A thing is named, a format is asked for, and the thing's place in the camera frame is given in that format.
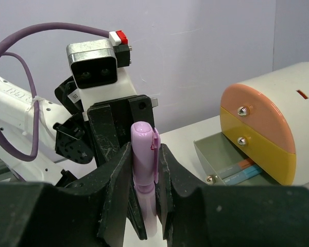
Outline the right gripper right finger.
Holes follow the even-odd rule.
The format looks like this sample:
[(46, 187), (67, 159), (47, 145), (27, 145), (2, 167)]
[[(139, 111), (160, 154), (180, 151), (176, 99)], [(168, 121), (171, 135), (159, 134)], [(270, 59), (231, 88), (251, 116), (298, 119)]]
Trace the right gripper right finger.
[(164, 144), (157, 215), (168, 246), (309, 246), (307, 188), (208, 185)]

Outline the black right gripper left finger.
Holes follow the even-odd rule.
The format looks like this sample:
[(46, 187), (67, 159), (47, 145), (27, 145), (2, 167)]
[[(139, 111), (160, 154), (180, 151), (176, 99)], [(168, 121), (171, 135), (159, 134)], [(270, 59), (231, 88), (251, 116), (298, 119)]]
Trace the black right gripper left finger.
[(131, 144), (66, 187), (0, 182), (0, 246), (122, 246)]

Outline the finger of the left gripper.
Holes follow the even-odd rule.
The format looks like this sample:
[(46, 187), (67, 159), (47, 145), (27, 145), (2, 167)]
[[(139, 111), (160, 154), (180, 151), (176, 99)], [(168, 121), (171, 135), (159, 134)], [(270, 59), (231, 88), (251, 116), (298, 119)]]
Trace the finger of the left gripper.
[(129, 188), (127, 218), (132, 224), (138, 238), (140, 240), (147, 240), (146, 227), (133, 180), (131, 180)]

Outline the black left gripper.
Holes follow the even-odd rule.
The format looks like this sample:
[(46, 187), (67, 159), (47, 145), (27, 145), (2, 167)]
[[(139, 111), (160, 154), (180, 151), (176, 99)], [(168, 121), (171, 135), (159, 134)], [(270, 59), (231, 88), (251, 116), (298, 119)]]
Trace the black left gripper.
[(97, 167), (114, 157), (131, 140), (131, 126), (138, 121), (155, 127), (152, 100), (134, 95), (93, 104), (87, 111)]

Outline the pink highlighter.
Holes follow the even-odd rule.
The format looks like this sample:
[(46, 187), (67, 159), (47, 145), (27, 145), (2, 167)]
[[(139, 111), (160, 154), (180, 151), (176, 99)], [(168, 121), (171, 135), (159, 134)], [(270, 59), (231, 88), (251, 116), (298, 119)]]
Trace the pink highlighter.
[(147, 238), (152, 238), (157, 233), (157, 206), (155, 184), (136, 185), (136, 195), (141, 208)]

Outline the grey bottom drawer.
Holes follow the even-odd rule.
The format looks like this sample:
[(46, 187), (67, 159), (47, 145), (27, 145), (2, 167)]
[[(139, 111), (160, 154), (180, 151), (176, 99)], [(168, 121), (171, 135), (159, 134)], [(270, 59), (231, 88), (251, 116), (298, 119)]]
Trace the grey bottom drawer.
[[(214, 185), (226, 185), (223, 179), (217, 175), (218, 171), (248, 158), (222, 133), (197, 140), (194, 142), (194, 146), (206, 175), (215, 176), (216, 183)], [(278, 183), (263, 170), (262, 173), (237, 185), (268, 186), (278, 185)]]

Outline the orange capped clear highlighter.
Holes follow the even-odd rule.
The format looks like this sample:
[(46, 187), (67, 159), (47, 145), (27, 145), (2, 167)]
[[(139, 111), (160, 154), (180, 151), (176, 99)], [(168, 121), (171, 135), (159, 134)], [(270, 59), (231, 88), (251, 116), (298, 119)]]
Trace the orange capped clear highlighter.
[(231, 175), (234, 175), (252, 165), (254, 165), (255, 162), (250, 159), (250, 158), (247, 158), (245, 160), (242, 160), (240, 162), (237, 162), (227, 168), (224, 168), (220, 171), (217, 172), (217, 175), (221, 178), (221, 179), (224, 179), (224, 178), (227, 178)]

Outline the blue highlighter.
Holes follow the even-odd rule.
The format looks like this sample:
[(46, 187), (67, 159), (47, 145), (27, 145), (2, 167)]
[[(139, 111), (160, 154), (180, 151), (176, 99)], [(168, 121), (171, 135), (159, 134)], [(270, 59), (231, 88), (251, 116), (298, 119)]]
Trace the blue highlighter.
[(225, 179), (223, 179), (223, 182), (226, 185), (237, 185), (245, 180), (248, 180), (260, 173), (262, 173), (262, 168), (260, 168), (258, 165), (250, 166), (234, 175), (231, 175)]

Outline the yellow drawer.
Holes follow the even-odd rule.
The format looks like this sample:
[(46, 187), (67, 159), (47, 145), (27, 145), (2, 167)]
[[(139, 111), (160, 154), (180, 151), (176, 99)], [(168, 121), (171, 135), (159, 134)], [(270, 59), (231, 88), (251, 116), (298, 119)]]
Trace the yellow drawer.
[[(296, 153), (278, 147), (222, 107), (220, 108), (222, 133), (245, 155), (257, 163), (281, 185), (292, 185), (296, 174)], [(237, 144), (241, 136), (250, 137), (247, 146)]]

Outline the orange top drawer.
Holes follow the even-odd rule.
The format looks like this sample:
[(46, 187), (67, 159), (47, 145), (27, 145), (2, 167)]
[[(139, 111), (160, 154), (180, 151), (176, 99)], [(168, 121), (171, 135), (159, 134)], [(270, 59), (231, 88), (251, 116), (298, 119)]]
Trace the orange top drawer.
[[(241, 106), (250, 108), (250, 115), (238, 116)], [(236, 83), (225, 89), (220, 106), (278, 147), (295, 153), (290, 127), (277, 106), (263, 93), (247, 85)]]

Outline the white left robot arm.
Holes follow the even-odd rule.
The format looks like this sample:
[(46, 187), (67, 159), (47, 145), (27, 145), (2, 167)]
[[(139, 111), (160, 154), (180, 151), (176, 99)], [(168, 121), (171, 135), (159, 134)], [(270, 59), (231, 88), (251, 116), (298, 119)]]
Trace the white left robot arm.
[(0, 77), (0, 159), (19, 178), (0, 182), (0, 246), (122, 246), (126, 221), (156, 234), (153, 100), (120, 77), (90, 106), (72, 78), (54, 104)]

